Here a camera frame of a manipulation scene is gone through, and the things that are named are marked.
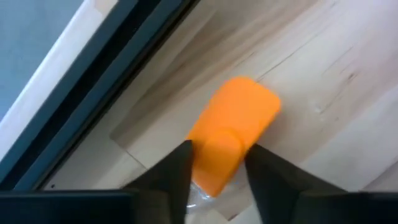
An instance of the light wood table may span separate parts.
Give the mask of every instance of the light wood table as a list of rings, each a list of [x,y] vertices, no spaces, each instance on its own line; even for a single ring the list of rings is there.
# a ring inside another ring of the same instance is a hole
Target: light wood table
[[[202,0],[48,188],[137,177],[244,75],[282,100],[259,144],[346,190],[398,190],[397,20],[395,0]]]

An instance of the orange object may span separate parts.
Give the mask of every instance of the orange object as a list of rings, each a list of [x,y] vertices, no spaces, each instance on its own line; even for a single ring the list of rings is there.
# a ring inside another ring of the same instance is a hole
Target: orange object
[[[279,110],[278,97],[253,80],[226,82],[187,137],[193,143],[194,183],[216,197]]]

